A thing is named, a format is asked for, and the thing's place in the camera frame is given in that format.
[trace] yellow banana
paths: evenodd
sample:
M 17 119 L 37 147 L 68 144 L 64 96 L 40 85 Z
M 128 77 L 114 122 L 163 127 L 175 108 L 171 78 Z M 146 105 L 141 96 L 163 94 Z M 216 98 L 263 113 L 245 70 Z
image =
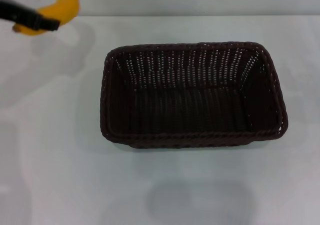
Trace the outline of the yellow banana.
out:
M 54 4 L 37 9 L 37 12 L 46 18 L 60 21 L 60 26 L 70 22 L 76 17 L 80 10 L 79 0 L 57 0 Z M 47 32 L 47 30 L 32 30 L 21 24 L 15 24 L 12 28 L 17 33 L 36 36 Z

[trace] basket bottom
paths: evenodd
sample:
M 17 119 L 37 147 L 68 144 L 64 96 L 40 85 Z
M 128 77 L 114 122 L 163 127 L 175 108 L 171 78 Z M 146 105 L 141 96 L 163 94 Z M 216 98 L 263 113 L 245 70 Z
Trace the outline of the basket bottom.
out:
M 130 133 L 245 132 L 242 98 L 230 87 L 140 90 L 130 102 Z

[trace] basket rim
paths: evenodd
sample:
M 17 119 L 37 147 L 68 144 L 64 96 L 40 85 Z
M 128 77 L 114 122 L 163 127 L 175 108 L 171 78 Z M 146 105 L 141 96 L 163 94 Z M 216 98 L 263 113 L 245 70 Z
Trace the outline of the basket rim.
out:
M 113 61 L 117 55 L 124 53 L 135 52 L 150 52 L 150 51 L 201 51 L 201 50 L 229 50 L 229 49 L 250 49 L 257 51 L 264 62 L 268 65 L 268 79 L 270 80 L 271 90 L 276 105 L 279 108 L 277 114 L 277 125 L 272 129 L 259 130 L 259 131 L 206 131 L 206 132 L 188 132 L 188 133 L 118 133 L 114 132 L 110 118 L 110 93 L 111 93 L 111 81 L 112 75 L 110 71 L 113 68 Z M 100 97 L 100 128 L 104 137 L 108 140 L 121 142 L 127 144 L 138 143 L 139 141 L 154 140 L 154 139 L 213 139 L 213 138 L 255 138 L 252 141 L 258 141 L 259 138 L 277 139 L 283 136 L 288 129 L 288 115 L 286 111 L 286 105 L 283 100 L 283 94 L 280 87 L 278 75 L 271 59 L 269 52 L 259 43 L 256 42 L 200 42 L 200 43 L 166 43 L 166 44 L 141 44 L 141 45 L 129 45 L 121 46 L 111 50 L 105 58 L 104 71 L 102 79 L 101 97 Z

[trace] table surface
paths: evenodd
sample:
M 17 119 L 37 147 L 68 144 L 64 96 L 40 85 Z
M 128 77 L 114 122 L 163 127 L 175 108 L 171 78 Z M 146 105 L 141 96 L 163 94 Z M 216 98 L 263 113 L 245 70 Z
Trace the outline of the table surface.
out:
M 286 134 L 233 148 L 136 150 L 100 132 L 107 53 L 251 41 L 273 58 Z M 320 224 L 320 16 L 77 17 L 0 24 L 0 224 Z

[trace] brown wicker basket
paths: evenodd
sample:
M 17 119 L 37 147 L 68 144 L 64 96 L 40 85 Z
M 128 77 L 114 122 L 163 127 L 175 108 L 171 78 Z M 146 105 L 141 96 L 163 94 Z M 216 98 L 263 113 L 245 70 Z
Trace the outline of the brown wicker basket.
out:
M 253 42 L 117 48 L 100 103 L 103 136 L 139 149 L 246 145 L 288 128 L 273 61 Z

